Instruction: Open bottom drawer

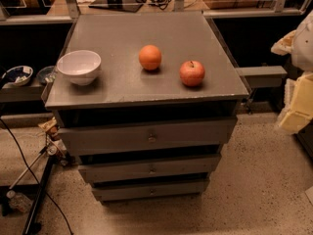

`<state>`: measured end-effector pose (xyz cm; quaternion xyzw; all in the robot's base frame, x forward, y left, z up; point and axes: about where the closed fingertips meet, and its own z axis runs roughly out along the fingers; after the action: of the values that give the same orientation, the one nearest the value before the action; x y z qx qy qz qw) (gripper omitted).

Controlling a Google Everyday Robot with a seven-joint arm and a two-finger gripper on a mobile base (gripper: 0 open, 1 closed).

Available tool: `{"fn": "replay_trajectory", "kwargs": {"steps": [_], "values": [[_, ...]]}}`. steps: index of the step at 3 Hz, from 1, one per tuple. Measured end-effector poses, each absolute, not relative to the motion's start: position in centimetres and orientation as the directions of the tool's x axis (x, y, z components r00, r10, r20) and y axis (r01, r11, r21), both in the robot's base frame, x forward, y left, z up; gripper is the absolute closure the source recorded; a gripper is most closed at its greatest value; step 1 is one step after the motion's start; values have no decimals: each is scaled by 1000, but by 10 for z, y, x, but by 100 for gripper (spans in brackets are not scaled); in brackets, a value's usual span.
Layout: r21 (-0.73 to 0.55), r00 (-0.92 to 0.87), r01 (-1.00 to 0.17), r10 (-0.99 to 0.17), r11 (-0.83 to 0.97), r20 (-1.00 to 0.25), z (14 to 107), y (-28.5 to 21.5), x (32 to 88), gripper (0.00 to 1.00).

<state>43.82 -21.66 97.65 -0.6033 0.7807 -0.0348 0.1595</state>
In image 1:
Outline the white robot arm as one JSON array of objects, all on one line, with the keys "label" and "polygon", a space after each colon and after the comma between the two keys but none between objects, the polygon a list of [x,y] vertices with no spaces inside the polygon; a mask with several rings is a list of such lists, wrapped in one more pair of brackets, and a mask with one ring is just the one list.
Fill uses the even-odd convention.
[{"label": "white robot arm", "polygon": [[291,55],[291,64],[303,71],[296,80],[288,78],[284,103],[277,126],[295,134],[313,119],[313,12],[271,47],[277,55]]}]

